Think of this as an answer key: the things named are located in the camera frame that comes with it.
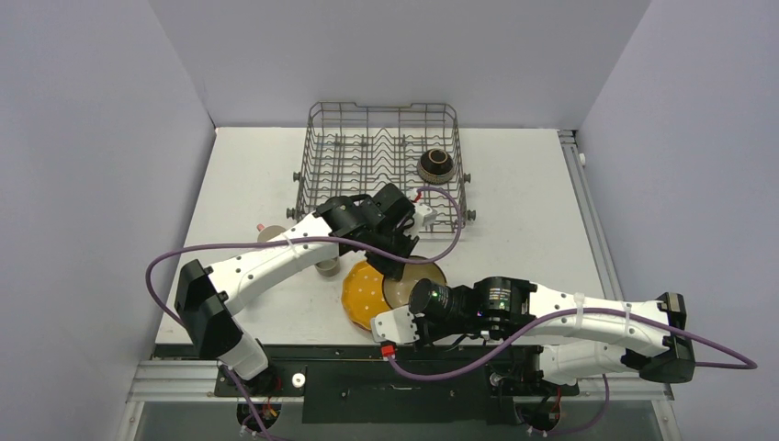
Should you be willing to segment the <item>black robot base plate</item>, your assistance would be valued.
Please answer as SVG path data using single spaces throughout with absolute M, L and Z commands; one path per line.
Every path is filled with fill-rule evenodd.
M 521 426 L 534 433 L 588 430 L 618 408 L 613 384 L 599 377 L 556 386 L 535 367 L 537 346 L 504 351 L 452 379 L 407 379 L 372 345 L 268 345 L 268 370 L 240 380 L 217 370 L 212 395 L 239 401 L 239 422 L 256 430 L 291 403 L 305 424 L 450 424 Z

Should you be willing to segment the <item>dark patterned cream bowl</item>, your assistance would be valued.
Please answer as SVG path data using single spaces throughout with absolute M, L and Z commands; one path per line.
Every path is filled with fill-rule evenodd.
M 424 152 L 417 163 L 417 174 L 426 183 L 441 185 L 449 182 L 455 174 L 452 156 L 442 149 Z

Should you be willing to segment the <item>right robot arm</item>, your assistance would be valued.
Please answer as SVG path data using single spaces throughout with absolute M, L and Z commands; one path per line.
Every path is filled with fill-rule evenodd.
M 566 338 L 566 344 L 543 347 L 517 369 L 520 384 L 531 392 L 611 372 L 636 372 L 658 383 L 685 383 L 694 376 L 692 342 L 670 331 L 686 325 L 678 293 L 620 302 L 510 277 L 486 277 L 471 287 L 423 278 L 412 288 L 408 306 L 423 344 L 454 334 L 506 341 L 524 327 L 530 327 L 530 336 Z M 530 326 L 533 321 L 539 324 Z

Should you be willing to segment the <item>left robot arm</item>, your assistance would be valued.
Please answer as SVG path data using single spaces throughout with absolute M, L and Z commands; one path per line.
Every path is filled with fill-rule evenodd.
M 415 203 L 395 185 L 375 195 L 328 198 L 295 226 L 274 236 L 275 246 L 236 255 L 209 266 L 193 260 L 180 270 L 175 311 L 198 356 L 216 359 L 238 376 L 250 394 L 273 386 L 274 370 L 262 345 L 237 322 L 253 299 L 298 272 L 363 250 L 367 262 L 386 278 L 398 279 L 403 259 L 419 241 L 417 228 L 435 211 Z

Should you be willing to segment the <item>brown speckled cream bowl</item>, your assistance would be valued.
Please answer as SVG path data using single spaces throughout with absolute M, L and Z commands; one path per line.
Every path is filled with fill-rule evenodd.
M 436 263 L 406 265 L 399 280 L 384 278 L 382 294 L 391 309 L 407 305 L 413 287 L 421 279 L 427 278 L 439 285 L 446 284 L 446 275 Z

